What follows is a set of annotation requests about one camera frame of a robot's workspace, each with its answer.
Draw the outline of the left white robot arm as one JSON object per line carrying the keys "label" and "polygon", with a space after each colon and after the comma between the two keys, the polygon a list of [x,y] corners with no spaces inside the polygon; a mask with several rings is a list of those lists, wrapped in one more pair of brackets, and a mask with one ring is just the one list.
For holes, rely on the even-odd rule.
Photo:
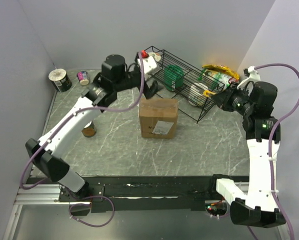
{"label": "left white robot arm", "polygon": [[129,69],[123,56],[107,56],[100,72],[64,118],[39,140],[31,138],[26,142],[30,162],[50,181],[64,186],[77,201],[85,200],[90,194],[88,182],[62,159],[70,140],[102,113],[118,112],[110,105],[119,92],[138,88],[140,96],[152,98],[160,88],[157,81],[148,86],[146,76],[158,68],[160,60],[158,53],[141,51],[135,56],[133,69]]}

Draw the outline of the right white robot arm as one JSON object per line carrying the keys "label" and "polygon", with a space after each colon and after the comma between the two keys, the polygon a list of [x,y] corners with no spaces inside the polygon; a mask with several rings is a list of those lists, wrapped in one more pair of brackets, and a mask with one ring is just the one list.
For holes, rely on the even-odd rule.
{"label": "right white robot arm", "polygon": [[211,97],[221,110],[242,116],[246,133],[249,151],[247,193],[243,193],[232,177],[224,174],[214,174],[208,186],[211,198],[223,197],[230,205],[229,215],[235,225],[272,228],[286,223],[273,196],[275,157],[281,140],[280,128],[274,128],[278,120],[271,115],[277,94],[276,86],[258,81],[253,83],[251,91],[236,83]]}

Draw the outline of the brown cardboard express box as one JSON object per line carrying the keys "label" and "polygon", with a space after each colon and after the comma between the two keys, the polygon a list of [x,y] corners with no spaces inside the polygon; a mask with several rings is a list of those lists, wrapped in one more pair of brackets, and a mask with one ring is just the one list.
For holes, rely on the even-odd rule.
{"label": "brown cardboard express box", "polygon": [[141,136],[152,139],[174,138],[178,110],[178,101],[174,98],[142,98],[138,112]]}

